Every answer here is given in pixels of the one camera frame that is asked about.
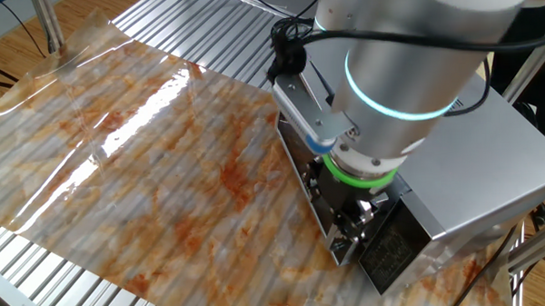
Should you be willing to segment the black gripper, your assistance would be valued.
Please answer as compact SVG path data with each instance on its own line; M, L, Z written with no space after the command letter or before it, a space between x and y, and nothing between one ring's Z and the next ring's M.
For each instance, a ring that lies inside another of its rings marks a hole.
M302 168L302 187L323 237L334 239L339 211L349 213L360 242L367 242L385 218L389 195L372 195L363 189L342 183L322 162L307 162Z

